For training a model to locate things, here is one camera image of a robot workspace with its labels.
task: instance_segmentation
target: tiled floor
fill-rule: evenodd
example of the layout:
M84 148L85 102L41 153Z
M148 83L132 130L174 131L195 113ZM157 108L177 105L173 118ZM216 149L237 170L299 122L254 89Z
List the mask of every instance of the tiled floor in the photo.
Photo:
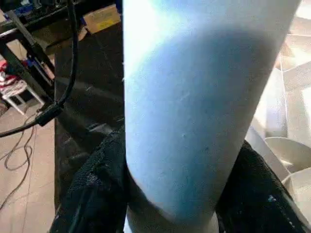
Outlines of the tiled floor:
M39 105L31 101L27 115L35 113ZM0 132L20 126L25 117L10 108L0 117ZM31 129L25 132L20 143L30 136ZM0 138L0 158L18 141L20 134ZM31 166L22 187L8 200L0 211L1 233L46 233L54 218L54 121L45 127L37 127L29 145L33 147ZM20 165L26 160L23 149L17 150L9 167ZM24 176L27 164L16 171L4 167L0 161L0 203L14 189Z

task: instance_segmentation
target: red cloth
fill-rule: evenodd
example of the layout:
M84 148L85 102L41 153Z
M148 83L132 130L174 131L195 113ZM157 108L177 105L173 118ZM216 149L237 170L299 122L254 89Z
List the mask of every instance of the red cloth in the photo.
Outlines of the red cloth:
M7 61L0 61L0 91L3 89L14 85L14 83L18 80L18 77L15 75L7 75L5 74L5 70L7 68Z

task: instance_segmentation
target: white chair leg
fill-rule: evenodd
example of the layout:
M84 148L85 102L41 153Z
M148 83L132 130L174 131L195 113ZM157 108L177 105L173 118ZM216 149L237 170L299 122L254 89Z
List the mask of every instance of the white chair leg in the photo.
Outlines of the white chair leg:
M25 101L19 95L15 96L21 104L25 104Z
M25 115L25 113L14 103L13 100L11 100L10 98L7 98L6 101L8 101L9 104L12 105L19 113L21 113L22 115Z
M44 105L43 99L40 98L40 96L29 86L27 86L27 90L42 104Z

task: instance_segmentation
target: white cylinder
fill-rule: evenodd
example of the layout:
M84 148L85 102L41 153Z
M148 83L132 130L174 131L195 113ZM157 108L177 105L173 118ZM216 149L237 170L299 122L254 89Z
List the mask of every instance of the white cylinder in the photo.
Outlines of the white cylinder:
M124 0L132 232L207 232L299 0Z

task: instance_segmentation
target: cardboard box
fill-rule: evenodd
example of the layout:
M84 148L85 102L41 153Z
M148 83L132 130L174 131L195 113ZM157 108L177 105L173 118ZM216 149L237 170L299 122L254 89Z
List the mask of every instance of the cardboard box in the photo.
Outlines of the cardboard box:
M111 5L85 15L84 21L90 33L99 32L121 21L116 5Z

